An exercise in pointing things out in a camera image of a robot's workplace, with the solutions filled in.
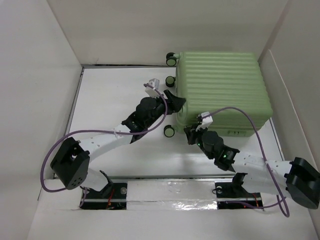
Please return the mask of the green hard-shell suitcase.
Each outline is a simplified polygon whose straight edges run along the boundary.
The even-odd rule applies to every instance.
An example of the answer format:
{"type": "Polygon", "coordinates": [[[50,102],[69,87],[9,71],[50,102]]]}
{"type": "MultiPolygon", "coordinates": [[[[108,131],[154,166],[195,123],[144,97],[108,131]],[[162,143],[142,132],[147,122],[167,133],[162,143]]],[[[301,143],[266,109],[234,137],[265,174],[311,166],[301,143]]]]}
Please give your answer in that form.
{"type": "Polygon", "coordinates": [[[166,64],[175,74],[165,79],[167,87],[186,102],[171,126],[175,133],[198,121],[201,113],[213,113],[208,127],[220,136],[250,137],[250,117],[260,130],[273,109],[256,55],[252,52],[183,51],[166,54],[166,64]]]}

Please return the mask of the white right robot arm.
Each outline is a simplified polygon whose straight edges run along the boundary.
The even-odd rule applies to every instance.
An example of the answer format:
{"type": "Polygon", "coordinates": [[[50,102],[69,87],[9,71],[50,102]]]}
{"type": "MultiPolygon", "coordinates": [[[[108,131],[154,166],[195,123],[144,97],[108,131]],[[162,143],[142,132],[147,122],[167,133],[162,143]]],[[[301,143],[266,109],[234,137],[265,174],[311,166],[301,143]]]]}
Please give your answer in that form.
{"type": "Polygon", "coordinates": [[[225,145],[215,131],[195,126],[183,130],[189,145],[197,145],[219,169],[235,173],[231,184],[235,196],[266,193],[292,199],[307,209],[318,209],[320,173],[304,158],[264,160],[225,145]]]}

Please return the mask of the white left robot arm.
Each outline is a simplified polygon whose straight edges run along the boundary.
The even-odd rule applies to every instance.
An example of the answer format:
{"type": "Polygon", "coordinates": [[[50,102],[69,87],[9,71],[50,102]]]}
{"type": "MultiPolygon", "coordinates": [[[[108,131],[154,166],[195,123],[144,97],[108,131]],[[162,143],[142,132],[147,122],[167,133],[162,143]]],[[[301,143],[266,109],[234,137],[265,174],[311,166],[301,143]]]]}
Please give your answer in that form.
{"type": "Polygon", "coordinates": [[[50,167],[67,190],[82,187],[106,199],[112,193],[113,182],[102,170],[90,169],[90,163],[115,148],[138,141],[159,118],[178,113],[185,103],[185,98],[169,90],[160,96],[144,97],[135,111],[112,131],[99,132],[80,141],[73,137],[65,139],[50,167]]]}

